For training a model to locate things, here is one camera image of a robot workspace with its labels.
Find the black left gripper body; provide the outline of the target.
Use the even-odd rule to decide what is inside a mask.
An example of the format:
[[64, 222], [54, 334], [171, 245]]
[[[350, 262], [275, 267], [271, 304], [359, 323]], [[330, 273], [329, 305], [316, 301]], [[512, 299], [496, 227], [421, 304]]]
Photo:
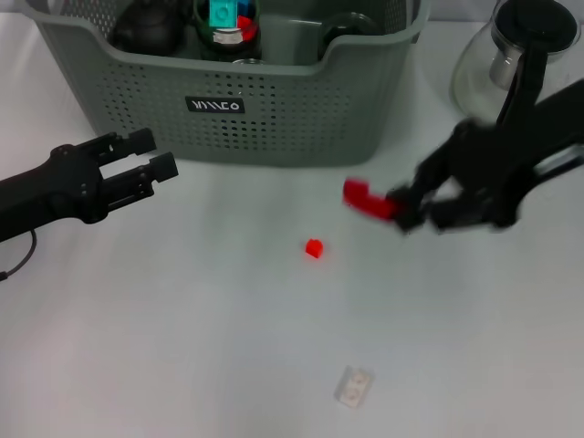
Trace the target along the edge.
[[103, 219], [102, 182], [89, 154], [72, 145], [55, 148], [35, 169], [1, 181], [1, 240], [64, 218]]

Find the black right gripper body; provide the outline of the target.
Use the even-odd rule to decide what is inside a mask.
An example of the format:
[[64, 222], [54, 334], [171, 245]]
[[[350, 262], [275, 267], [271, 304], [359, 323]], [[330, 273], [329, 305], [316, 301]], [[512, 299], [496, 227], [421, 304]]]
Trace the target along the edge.
[[583, 83], [578, 81], [516, 120], [501, 125], [461, 123], [421, 165], [448, 168], [460, 192], [457, 204], [491, 204], [494, 228], [518, 219], [526, 195], [583, 164]]

